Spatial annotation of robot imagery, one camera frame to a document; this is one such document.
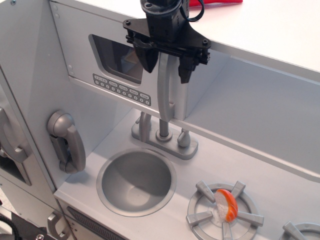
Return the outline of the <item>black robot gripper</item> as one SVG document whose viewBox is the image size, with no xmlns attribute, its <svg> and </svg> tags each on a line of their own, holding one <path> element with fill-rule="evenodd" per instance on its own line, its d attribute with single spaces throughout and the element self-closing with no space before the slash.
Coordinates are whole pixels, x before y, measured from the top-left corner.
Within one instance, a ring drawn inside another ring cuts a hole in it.
<svg viewBox="0 0 320 240">
<path fill-rule="evenodd" d="M 159 53 L 179 57 L 180 82 L 187 84 L 196 66 L 210 59 L 211 41 L 190 25 L 202 18 L 205 6 L 201 5 L 195 17 L 189 17 L 188 4 L 142 4 L 141 8 L 146 18 L 127 19 L 122 24 L 142 67 L 151 73 Z"/>
</svg>

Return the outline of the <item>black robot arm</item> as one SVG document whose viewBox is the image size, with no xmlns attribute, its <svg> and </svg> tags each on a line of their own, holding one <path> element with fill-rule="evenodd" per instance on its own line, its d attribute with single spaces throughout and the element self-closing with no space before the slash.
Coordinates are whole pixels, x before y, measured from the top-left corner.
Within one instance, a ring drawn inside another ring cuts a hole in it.
<svg viewBox="0 0 320 240">
<path fill-rule="evenodd" d="M 159 53 L 178 57 L 180 81 L 188 83 L 196 66 L 206 65 L 210 59 L 211 41 L 191 27 L 205 10 L 189 17 L 187 0 L 142 0 L 140 6 L 146 17 L 127 19 L 123 27 L 141 65 L 151 73 Z"/>
</svg>

